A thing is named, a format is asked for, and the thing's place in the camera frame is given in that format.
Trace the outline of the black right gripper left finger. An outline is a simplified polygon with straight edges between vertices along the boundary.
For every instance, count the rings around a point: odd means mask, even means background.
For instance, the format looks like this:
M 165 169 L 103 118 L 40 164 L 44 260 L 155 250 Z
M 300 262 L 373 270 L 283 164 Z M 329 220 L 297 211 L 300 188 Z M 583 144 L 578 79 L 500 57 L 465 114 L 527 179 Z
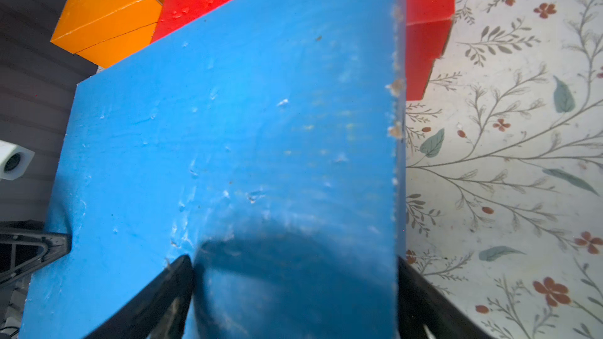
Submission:
M 193 282 L 191 258 L 182 255 L 87 337 L 182 338 Z

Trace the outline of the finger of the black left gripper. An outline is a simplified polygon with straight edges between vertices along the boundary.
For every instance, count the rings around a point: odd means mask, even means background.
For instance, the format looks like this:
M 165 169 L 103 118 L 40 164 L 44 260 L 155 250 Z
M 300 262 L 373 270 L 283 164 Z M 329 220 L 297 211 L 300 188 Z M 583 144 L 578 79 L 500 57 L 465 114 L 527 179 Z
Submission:
M 49 232 L 34 221 L 1 222 L 1 287 L 9 287 L 72 250 L 72 229 Z

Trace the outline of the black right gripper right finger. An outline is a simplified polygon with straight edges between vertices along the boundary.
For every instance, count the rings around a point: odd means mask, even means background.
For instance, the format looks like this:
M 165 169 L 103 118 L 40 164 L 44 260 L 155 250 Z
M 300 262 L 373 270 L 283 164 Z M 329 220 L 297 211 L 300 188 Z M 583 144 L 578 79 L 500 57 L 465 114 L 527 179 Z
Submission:
M 397 259 L 397 329 L 401 338 L 487 338 L 479 326 L 402 257 Z

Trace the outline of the blue shoebox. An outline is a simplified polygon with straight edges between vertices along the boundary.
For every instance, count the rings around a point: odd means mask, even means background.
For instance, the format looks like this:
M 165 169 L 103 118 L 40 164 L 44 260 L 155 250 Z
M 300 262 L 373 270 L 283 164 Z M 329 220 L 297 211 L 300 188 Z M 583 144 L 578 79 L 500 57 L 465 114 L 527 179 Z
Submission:
M 174 260 L 186 338 L 393 338 L 396 0 L 233 0 L 80 83 L 20 336 L 83 338 Z

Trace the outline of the orange shoebox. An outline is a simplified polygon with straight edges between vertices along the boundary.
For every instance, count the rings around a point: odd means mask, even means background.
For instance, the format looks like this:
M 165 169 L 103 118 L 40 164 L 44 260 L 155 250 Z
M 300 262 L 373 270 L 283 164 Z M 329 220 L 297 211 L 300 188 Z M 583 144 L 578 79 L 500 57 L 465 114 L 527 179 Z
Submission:
M 152 41 L 164 0 L 67 0 L 51 42 L 108 68 Z

